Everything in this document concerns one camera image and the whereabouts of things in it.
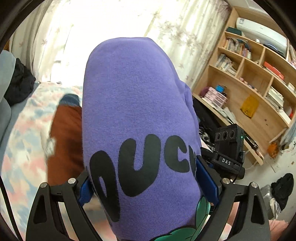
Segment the black white patterned folded garment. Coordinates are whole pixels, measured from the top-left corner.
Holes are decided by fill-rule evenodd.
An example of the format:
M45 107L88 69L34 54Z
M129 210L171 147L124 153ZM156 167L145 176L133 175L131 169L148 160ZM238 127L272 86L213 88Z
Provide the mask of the black white patterned folded garment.
M55 149L56 149L56 139L48 138L44 146L44 153L45 153L46 160L48 160L51 156L55 155Z

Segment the black clothes on floor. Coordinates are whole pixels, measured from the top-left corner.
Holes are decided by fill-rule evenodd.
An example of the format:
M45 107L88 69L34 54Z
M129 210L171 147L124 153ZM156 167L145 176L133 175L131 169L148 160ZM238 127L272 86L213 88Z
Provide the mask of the black clothes on floor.
M271 184L271 194L279 204L281 211L286 207L288 198L292 194L293 187L294 178L292 173L286 173L283 177Z

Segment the sheer floral window curtain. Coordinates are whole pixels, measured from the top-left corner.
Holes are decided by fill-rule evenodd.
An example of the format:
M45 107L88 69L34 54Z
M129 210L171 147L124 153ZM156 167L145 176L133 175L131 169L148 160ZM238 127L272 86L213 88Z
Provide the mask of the sheer floral window curtain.
M148 37L193 87L230 11L226 1L44 1L15 30L9 49L38 82L81 86L101 42Z

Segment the wooden bookshelf unit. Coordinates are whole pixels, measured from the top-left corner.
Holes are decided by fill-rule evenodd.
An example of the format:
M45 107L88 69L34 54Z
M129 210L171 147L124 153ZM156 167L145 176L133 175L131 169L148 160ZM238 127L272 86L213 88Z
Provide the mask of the wooden bookshelf unit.
M224 124L237 122L245 130L249 136L245 146L253 161L262 165L267 152L295 121L295 67L289 56L293 48L287 38L283 56L271 44L247 38L236 28L237 18L257 22L287 38L269 15L233 7L193 95ZM209 87L227 97L224 108L205 99ZM240 110L250 95L259 102L252 118Z

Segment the pastel floral bed blanket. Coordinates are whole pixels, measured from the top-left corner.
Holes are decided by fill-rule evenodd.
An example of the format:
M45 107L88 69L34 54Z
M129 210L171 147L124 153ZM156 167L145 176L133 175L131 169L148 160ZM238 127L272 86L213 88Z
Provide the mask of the pastel floral bed blanket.
M7 144L1 148L1 178L23 240L37 190L47 181L45 149L52 119L60 99L67 93L77 95L82 101L82 87L44 82L38 85L31 97L12 107L15 110L25 103L9 132ZM96 196L84 204L83 209L102 240L116 240ZM8 225L11 240L18 240L2 193L1 215L1 221Z

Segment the blue folded comforter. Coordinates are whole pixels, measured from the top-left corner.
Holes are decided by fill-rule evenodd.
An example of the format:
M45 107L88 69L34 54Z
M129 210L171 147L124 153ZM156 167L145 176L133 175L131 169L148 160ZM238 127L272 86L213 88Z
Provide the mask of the blue folded comforter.
M15 70L16 58L9 51L3 50L0 56L0 139L3 139L4 133L11 119L11 107L4 95L8 90Z

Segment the pink drawer organizer box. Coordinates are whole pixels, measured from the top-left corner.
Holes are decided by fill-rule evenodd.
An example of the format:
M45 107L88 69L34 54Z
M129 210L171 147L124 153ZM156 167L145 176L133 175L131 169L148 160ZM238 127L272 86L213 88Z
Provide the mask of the pink drawer organizer box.
M208 99L211 104L214 104L220 108L224 108L228 100L227 97L215 90L213 87L208 88L208 91L205 94L205 99Z

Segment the black bag by shelf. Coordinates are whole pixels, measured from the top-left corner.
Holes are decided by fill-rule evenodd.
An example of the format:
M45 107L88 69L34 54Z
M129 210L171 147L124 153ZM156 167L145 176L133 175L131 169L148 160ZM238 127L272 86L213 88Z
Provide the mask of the black bag by shelf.
M218 120L217 116L195 97L193 97L193 108L198 118L200 137L213 151L215 150L216 131L223 127L224 123Z

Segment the white rolled appliance on shelf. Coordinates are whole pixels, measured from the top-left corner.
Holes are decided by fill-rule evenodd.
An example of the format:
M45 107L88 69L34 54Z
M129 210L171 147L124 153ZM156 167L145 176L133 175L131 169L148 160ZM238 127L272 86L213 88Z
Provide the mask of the white rolled appliance on shelf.
M286 55L287 38L273 29L245 18L237 18L236 28L241 30L247 38L258 39L262 44L271 44L283 56Z

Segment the purple hoodie sweatshirt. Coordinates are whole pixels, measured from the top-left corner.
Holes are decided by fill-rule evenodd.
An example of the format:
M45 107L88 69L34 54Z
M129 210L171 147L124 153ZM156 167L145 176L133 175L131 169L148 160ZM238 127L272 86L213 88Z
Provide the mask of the purple hoodie sweatshirt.
M195 240L209 213L195 178L201 153L191 89L149 38L90 54L83 161L118 240Z

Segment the rust brown folded garment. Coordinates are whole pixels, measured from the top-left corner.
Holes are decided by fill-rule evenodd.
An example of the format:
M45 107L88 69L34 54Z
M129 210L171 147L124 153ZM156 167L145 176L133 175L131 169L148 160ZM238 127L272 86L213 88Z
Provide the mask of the rust brown folded garment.
M84 170L82 151L82 108L60 104L55 112L50 140L53 152L47 159L48 183L61 185Z

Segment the yellow paper envelope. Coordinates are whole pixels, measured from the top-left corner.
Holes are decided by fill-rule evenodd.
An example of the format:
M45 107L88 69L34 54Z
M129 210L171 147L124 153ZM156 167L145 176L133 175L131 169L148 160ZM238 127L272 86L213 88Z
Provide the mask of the yellow paper envelope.
M240 110L243 112L245 116L248 118L252 118L257 111L259 106L258 100L253 96L248 96L247 99L243 102Z

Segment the dark knitted garment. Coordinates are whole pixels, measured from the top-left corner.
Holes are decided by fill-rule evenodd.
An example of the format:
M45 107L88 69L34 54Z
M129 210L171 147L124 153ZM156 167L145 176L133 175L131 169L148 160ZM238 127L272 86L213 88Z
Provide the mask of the dark knitted garment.
M30 70L16 58L15 70L11 83L4 97L10 106L23 102L33 91L36 78Z

